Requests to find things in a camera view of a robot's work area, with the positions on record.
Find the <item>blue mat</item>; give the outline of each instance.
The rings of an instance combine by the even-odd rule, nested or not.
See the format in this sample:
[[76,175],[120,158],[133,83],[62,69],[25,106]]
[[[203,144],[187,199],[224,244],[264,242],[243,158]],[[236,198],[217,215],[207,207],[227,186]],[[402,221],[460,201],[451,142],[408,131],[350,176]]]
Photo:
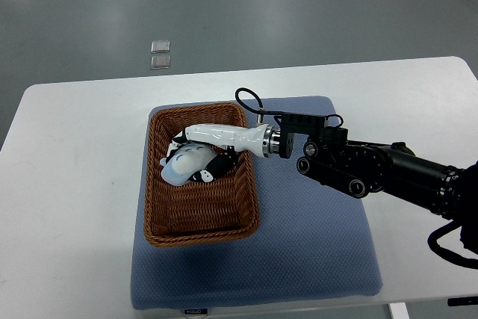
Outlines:
[[[257,108],[255,100],[245,102]],[[176,106],[155,108],[150,118]],[[321,96],[264,99],[264,107],[335,112]],[[254,126],[256,115],[246,113]],[[274,123],[268,116],[264,121]],[[253,156],[261,211],[257,232],[239,241],[179,248],[156,248],[144,238],[145,146],[131,267],[133,307],[211,308],[377,294],[382,280],[362,203],[297,172],[305,139],[296,135],[288,160]]]

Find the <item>brown wicker basket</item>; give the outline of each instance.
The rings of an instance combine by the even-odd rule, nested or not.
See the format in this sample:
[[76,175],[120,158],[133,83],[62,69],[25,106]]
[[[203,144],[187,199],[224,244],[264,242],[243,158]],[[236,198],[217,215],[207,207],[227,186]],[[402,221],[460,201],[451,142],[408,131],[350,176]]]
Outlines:
[[155,247],[230,241],[248,237],[258,228],[259,208],[250,152],[239,154],[236,168],[212,183],[190,182],[175,187],[161,178],[159,161],[166,157],[171,140],[183,128],[197,123],[247,127],[243,109],[231,102],[168,108],[151,118],[144,235]]

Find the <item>white table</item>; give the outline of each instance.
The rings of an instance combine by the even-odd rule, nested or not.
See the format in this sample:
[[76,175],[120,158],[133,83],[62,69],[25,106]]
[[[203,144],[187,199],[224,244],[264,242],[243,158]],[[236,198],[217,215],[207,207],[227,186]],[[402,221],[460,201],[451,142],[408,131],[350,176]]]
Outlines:
[[[0,318],[179,316],[136,312],[129,297],[148,114],[159,105],[230,100],[242,86],[263,98],[328,96],[351,140],[404,140],[420,157],[463,168],[478,159],[478,82],[459,58],[34,85],[0,152]],[[478,294],[478,271],[426,245],[445,220],[385,193],[364,206],[383,280],[376,296],[210,313]],[[443,243],[466,253],[458,234]]]

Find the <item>wire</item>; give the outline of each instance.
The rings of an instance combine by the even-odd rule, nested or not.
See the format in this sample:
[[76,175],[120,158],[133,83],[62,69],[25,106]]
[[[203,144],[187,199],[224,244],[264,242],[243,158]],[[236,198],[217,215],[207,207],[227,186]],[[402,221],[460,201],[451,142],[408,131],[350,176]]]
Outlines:
[[[250,106],[247,106],[244,101],[242,101],[241,99],[239,99],[239,93],[241,92],[245,92],[245,93],[249,93],[250,95],[254,96],[254,98],[257,100],[257,103],[259,105],[259,108],[262,110],[255,110],[253,108],[251,108]],[[257,95],[257,93],[255,93],[254,91],[246,88],[246,87],[239,87],[237,90],[236,90],[236,94],[235,94],[235,98],[236,98],[236,101],[239,103],[239,105],[241,105],[243,108],[245,108],[246,110],[252,112],[253,114],[257,114],[257,115],[278,115],[278,116],[281,116],[281,115],[285,115],[286,112],[284,111],[265,111],[263,108],[264,106],[262,105],[262,100],[261,98]]]
[[[244,103],[244,101],[242,101],[240,98],[239,98],[239,94],[242,93],[242,92],[245,92],[245,93],[248,93],[250,95],[252,95],[258,105],[259,105],[259,110],[256,110],[254,108],[251,108],[250,106],[246,105]],[[277,122],[277,124],[280,126],[281,125],[281,121],[280,119],[282,118],[282,115],[286,115],[287,112],[284,112],[284,111],[265,111],[264,110],[264,106],[262,105],[262,100],[261,98],[258,96],[257,93],[255,93],[254,91],[246,88],[246,87],[239,87],[237,90],[236,90],[236,93],[235,93],[235,98],[236,98],[236,101],[238,102],[239,105],[241,105],[243,108],[245,108],[246,110],[248,110],[249,112],[252,112],[253,114],[257,114],[257,115],[272,115],[274,116],[274,120]],[[341,115],[337,115],[337,114],[330,114],[330,115],[327,115],[325,116],[325,118],[328,120],[330,117],[337,117],[339,120],[340,120],[340,123],[334,127],[341,127],[343,124],[344,124],[344,118],[341,116]]]
[[442,257],[445,261],[459,265],[460,267],[478,269],[478,259],[462,257],[458,253],[440,247],[438,244],[438,239],[454,231],[455,229],[458,229],[460,226],[461,223],[454,220],[443,227],[438,228],[428,237],[428,247],[430,247],[435,254]]

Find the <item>gray floor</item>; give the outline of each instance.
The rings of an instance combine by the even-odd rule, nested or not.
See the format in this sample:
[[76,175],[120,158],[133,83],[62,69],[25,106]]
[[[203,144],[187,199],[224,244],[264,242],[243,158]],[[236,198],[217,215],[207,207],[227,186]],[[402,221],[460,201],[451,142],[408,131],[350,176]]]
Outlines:
[[[0,0],[0,10],[0,144],[32,84],[448,55],[478,75],[478,0]],[[171,41],[171,68],[150,70],[160,39]],[[446,301],[409,311],[478,318],[478,307]]]

